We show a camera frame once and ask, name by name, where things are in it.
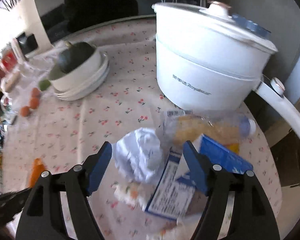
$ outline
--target pot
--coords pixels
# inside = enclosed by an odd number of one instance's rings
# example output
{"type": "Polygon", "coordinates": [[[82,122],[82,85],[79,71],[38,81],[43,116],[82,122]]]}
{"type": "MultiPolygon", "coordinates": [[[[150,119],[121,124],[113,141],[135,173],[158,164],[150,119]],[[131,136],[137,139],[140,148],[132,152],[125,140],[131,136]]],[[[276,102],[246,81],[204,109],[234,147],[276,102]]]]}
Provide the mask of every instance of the pot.
{"type": "Polygon", "coordinates": [[[275,45],[245,30],[212,1],[208,9],[158,3],[157,80],[165,96],[182,109],[233,111],[253,90],[300,138],[300,113],[284,97],[277,79],[262,75],[275,45]]]}

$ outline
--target green fruit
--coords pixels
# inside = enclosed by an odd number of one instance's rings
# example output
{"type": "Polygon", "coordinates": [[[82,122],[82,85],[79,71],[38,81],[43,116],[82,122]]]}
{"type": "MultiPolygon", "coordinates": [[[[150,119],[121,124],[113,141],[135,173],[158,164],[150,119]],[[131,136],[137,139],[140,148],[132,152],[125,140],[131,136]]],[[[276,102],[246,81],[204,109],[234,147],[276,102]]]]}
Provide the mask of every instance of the green fruit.
{"type": "Polygon", "coordinates": [[[38,87],[41,91],[45,91],[48,89],[48,87],[51,85],[50,81],[48,79],[43,79],[39,81],[38,87]]]}
{"type": "Polygon", "coordinates": [[[57,60],[57,65],[65,74],[68,74],[79,67],[95,51],[95,49],[86,42],[68,44],[69,48],[61,52],[57,60]]]}

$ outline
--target table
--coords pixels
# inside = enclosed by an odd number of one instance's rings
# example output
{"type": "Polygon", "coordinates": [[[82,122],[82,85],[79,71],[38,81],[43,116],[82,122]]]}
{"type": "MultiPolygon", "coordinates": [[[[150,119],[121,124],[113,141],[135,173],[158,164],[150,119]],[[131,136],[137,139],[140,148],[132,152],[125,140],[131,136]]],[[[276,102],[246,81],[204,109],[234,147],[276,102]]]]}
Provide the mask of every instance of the table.
{"type": "MultiPolygon", "coordinates": [[[[110,73],[104,84],[83,99],[60,101],[50,88],[40,107],[30,117],[19,118],[8,127],[3,150],[4,191],[26,186],[34,158],[41,157],[52,173],[68,171],[98,151],[105,140],[114,143],[139,127],[156,128],[164,110],[177,108],[160,91],[156,81],[154,19],[141,19],[91,29],[70,42],[87,41],[106,51],[110,73]]],[[[49,69],[54,51],[33,59],[33,64],[49,69]]],[[[239,108],[253,118],[245,104],[239,108]]],[[[259,127],[240,146],[240,155],[254,166],[275,216],[282,202],[278,173],[269,146],[259,127]]],[[[145,239],[156,233],[167,220],[143,213],[119,203],[111,184],[121,182],[114,160],[111,160],[99,190],[89,203],[106,240],[145,239]]],[[[75,238],[65,196],[63,212],[70,237],[75,238]]]]}

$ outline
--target barcode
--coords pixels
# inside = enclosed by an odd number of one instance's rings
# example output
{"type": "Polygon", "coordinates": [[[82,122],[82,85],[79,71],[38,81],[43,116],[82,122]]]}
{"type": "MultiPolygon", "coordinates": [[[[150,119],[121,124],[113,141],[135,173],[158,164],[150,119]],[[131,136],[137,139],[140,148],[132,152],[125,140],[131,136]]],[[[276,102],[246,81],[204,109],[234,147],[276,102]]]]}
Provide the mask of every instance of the barcode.
{"type": "Polygon", "coordinates": [[[186,114],[192,114],[192,110],[167,111],[168,117],[178,117],[186,114]]]}

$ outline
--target pot handle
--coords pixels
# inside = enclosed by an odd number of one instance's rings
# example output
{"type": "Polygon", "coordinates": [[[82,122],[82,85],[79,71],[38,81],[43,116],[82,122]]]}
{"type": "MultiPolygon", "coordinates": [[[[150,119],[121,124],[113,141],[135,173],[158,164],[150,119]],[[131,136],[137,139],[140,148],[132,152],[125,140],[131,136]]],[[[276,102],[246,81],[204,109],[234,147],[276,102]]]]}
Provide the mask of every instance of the pot handle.
{"type": "Polygon", "coordinates": [[[261,80],[259,86],[254,91],[286,120],[300,139],[300,113],[283,95],[284,86],[280,80],[273,78],[270,86],[261,80]]]}

